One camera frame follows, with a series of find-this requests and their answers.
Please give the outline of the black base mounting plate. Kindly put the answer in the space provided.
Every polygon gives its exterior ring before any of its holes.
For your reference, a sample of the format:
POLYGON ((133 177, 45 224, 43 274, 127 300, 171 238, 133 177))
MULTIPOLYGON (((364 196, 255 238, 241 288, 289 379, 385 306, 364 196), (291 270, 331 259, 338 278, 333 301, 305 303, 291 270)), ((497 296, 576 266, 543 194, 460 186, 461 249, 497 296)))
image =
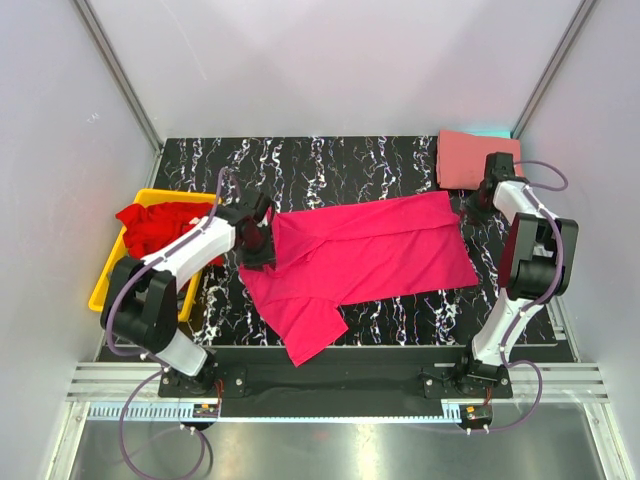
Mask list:
POLYGON ((296 367, 281 347, 215 348, 214 377, 207 390, 174 373, 152 392, 165 400, 213 399, 222 395, 227 418, 426 417, 440 413, 443 398, 456 397, 441 378, 463 346, 330 347, 296 367))

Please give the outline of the red t shirt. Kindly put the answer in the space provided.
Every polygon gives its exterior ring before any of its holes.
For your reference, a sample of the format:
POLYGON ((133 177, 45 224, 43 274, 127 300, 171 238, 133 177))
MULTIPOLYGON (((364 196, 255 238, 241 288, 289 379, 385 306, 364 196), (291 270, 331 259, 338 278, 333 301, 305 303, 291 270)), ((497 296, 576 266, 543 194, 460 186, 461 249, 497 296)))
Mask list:
POLYGON ((170 245, 207 216, 211 203, 134 203, 115 214, 125 228, 123 242, 130 256, 141 259, 170 245))

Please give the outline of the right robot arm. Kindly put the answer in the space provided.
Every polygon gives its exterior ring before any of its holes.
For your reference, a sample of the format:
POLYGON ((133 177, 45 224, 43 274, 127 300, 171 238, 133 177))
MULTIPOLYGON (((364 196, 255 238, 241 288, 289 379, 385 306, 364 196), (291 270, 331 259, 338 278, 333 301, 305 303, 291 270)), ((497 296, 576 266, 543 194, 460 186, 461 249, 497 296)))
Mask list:
POLYGON ((474 219, 501 213, 509 232, 498 265, 499 294, 483 328, 454 369, 459 393, 479 397, 508 384, 510 355, 529 321, 568 288, 579 226, 552 213, 535 184, 515 171, 509 153, 486 157, 484 178, 464 212, 474 219))

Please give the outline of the right aluminium frame post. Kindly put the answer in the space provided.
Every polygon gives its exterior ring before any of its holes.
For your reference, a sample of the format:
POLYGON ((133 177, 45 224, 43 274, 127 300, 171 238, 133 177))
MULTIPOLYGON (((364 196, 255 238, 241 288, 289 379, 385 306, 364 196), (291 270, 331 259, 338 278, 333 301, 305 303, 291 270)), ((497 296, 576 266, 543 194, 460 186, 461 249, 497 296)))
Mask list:
POLYGON ((580 35, 599 5, 598 0, 581 0, 563 34, 560 37, 553 53, 547 61, 540 77, 538 78, 531 94, 529 95, 514 127, 511 130, 513 139, 520 139, 527 126, 533 119, 544 100, 547 92, 553 85, 565 61, 569 58, 573 47, 577 44, 580 35))

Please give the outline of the yellow plastic bin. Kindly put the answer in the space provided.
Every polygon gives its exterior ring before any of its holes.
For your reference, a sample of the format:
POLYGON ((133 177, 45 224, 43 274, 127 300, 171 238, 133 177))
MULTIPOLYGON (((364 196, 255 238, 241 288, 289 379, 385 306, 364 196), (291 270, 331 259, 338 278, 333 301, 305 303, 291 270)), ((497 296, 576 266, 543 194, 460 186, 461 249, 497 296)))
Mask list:
MULTIPOLYGON (((164 202, 207 202, 213 204, 214 200, 215 196, 210 193, 181 192, 161 189, 142 189, 137 193, 132 204, 139 203, 145 207, 164 202)), ((115 264, 121 258, 128 255, 127 249, 123 242, 124 231, 125 228, 122 225, 122 229, 116 239, 114 246, 112 247, 106 264, 98 279, 98 282, 90 296, 88 306, 92 311, 100 312, 103 310, 107 292, 109 289, 110 276, 115 267, 115 264)))

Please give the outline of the folded salmon pink t shirt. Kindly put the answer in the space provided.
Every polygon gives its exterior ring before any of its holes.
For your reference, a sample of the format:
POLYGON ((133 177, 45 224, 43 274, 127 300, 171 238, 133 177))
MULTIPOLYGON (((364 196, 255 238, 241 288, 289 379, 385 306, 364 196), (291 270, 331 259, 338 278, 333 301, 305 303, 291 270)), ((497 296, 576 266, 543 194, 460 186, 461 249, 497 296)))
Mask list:
POLYGON ((521 159, 518 140, 441 130, 436 148, 436 180, 445 190, 477 190, 484 179, 486 157, 508 153, 521 159))

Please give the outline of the aluminium rail profile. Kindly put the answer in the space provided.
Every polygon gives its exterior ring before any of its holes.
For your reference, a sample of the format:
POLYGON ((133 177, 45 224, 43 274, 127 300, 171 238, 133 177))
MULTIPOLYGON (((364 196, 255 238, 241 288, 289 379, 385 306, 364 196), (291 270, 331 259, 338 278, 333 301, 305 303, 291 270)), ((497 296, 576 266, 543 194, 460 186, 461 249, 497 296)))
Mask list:
POLYGON ((191 422, 460 423, 501 404, 605 404, 599 369, 588 363, 512 368, 492 387, 455 386, 445 364, 432 368, 362 365, 296 371, 284 365, 227 364, 214 385, 198 388, 149 363, 82 363, 66 399, 92 416, 114 419, 126 402, 131 420, 191 422))

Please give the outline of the left aluminium frame post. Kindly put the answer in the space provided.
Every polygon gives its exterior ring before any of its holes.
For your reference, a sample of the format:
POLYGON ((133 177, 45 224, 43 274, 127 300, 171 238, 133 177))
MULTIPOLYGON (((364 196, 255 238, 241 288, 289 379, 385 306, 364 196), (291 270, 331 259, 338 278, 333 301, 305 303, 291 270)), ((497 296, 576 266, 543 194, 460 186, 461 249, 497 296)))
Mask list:
POLYGON ((112 45, 109 36, 102 25, 92 3, 87 0, 71 0, 71 4, 79 15, 79 18, 96 46, 99 55, 138 127, 156 155, 161 152, 164 141, 157 133, 152 121, 140 101, 133 85, 126 74, 123 65, 112 45))

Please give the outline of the aluminium frame post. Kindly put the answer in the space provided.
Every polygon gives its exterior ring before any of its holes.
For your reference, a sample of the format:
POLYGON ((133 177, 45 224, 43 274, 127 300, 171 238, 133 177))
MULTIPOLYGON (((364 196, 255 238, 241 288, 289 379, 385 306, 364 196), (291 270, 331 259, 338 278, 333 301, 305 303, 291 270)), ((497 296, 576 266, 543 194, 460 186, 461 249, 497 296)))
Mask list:
POLYGON ((126 74, 123 65, 112 45, 109 36, 102 25, 92 3, 87 0, 71 0, 71 4, 79 15, 79 18, 96 46, 99 55, 138 127, 156 155, 161 152, 164 141, 157 133, 152 121, 140 101, 133 85, 126 74))
POLYGON ((529 95, 514 127, 511 130, 513 139, 520 139, 527 126, 533 119, 544 100, 547 92, 553 85, 565 61, 569 58, 573 47, 577 44, 580 35, 599 5, 598 0, 581 0, 563 34, 560 37, 553 53, 547 61, 540 77, 538 78, 531 94, 529 95))

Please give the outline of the magenta pink t shirt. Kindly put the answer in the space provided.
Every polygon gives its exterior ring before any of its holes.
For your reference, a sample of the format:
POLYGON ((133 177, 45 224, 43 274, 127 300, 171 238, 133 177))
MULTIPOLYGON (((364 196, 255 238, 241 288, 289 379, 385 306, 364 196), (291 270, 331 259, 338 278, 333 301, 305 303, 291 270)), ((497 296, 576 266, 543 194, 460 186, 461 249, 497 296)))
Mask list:
POLYGON ((280 213, 272 232, 275 263, 239 276, 296 367, 347 331, 341 306, 478 282, 444 191, 280 213))

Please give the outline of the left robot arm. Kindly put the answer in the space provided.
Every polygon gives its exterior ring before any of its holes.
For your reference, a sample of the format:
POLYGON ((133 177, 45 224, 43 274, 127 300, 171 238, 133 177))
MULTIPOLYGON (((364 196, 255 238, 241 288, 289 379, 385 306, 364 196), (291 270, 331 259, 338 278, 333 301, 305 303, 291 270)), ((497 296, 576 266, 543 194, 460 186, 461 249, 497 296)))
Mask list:
POLYGON ((273 200, 249 191, 199 216, 159 252, 117 261, 100 319, 108 338, 127 340, 181 373, 181 384, 193 395, 208 394, 216 382, 214 357, 179 330, 178 292, 210 261, 231 251, 243 267, 273 266, 274 216, 273 200))

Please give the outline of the folded teal t shirt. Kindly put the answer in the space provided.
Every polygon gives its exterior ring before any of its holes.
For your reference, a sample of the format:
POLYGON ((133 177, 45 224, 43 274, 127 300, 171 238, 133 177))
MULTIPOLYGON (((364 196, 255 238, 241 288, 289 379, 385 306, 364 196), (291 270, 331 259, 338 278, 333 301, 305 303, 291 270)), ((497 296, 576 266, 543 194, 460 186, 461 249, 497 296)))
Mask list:
POLYGON ((512 133, 509 129, 505 128, 493 128, 493 127, 473 127, 465 130, 465 133, 482 136, 482 137, 495 137, 503 139, 511 139, 512 133))

